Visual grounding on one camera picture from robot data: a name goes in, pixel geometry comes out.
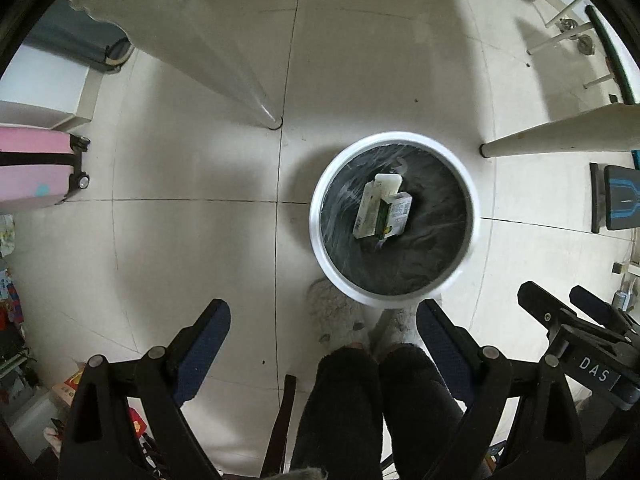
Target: dark fabric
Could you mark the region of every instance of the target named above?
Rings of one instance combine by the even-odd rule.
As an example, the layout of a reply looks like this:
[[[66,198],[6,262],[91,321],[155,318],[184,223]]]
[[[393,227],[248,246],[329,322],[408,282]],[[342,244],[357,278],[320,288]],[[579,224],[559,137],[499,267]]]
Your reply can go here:
[[[340,348],[318,365],[291,469],[318,467],[332,480],[382,478],[382,391],[378,364],[364,351]]]
[[[341,348],[318,365],[291,469],[318,467],[332,480],[380,479],[383,412],[402,480],[425,475],[462,418],[420,348],[402,345],[380,366],[364,350]]]
[[[420,480],[456,432],[462,410],[422,351],[404,345],[380,364],[386,426],[396,471]]]

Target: pink suitcase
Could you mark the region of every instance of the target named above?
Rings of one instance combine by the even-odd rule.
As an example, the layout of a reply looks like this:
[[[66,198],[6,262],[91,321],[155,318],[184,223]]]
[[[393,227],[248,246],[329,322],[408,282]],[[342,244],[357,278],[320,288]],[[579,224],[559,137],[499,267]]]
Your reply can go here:
[[[66,200],[89,185],[89,139],[40,128],[0,126],[0,214]]]

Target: trash can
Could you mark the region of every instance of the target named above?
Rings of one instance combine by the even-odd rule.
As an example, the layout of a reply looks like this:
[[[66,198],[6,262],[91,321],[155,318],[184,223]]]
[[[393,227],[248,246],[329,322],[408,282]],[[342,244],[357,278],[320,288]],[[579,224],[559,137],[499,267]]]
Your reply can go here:
[[[377,173],[402,176],[412,198],[404,233],[356,239],[364,186]],[[311,245],[325,275],[354,300],[378,308],[415,306],[448,287],[479,232],[479,201],[468,171],[429,137],[387,132],[337,155],[311,201]]]

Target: chair leg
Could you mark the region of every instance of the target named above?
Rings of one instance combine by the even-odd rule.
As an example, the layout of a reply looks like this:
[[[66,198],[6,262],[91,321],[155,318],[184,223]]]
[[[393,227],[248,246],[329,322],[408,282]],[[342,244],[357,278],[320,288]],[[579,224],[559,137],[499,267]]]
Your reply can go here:
[[[296,377],[286,375],[284,378],[284,392],[282,403],[276,421],[273,423],[271,438],[267,446],[267,453],[264,456],[260,478],[277,475],[282,472],[284,466],[284,455],[287,450],[287,433],[289,433],[289,422],[291,420],[291,410],[293,400],[296,396]]]
[[[586,32],[587,30],[591,30],[592,28],[593,28],[593,23],[591,22],[583,23],[582,25],[578,25],[577,27],[572,28],[571,30],[568,30],[566,32],[563,32],[562,34],[558,34],[557,36],[549,38],[548,40],[545,40],[542,43],[537,44],[536,46],[532,46],[529,50],[527,50],[527,54],[531,55],[539,51],[541,48],[545,48],[547,45],[559,43],[560,41],[565,40],[566,38],[577,36],[578,34],[582,34],[583,32]]]
[[[613,79],[613,74],[607,74],[597,79],[594,79],[593,81],[589,81],[588,83],[585,83],[582,86],[584,88],[591,88],[592,86],[599,85],[600,83],[604,83],[605,81],[611,81],[612,79]]]
[[[545,28],[551,27],[557,20],[562,18],[570,9],[573,9],[578,3],[582,0],[574,0],[569,5],[567,5],[564,9],[558,12],[554,17],[552,17],[548,22],[545,23]]]

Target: person's leg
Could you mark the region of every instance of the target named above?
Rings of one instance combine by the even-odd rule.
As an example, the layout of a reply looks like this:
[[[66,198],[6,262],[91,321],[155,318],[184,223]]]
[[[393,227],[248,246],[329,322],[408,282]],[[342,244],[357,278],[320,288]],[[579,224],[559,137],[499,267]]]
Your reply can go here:
[[[424,477],[463,415],[423,345],[414,310],[396,312],[378,345],[383,412],[402,480]],[[489,474],[481,465],[476,478]]]
[[[319,468],[337,480],[382,478],[382,393],[378,364],[366,351],[362,307],[322,280],[309,290],[319,341],[332,353],[298,427],[291,469]]]
[[[382,394],[378,364],[357,348],[341,348],[318,365],[291,469],[317,467],[339,480],[382,478]]]

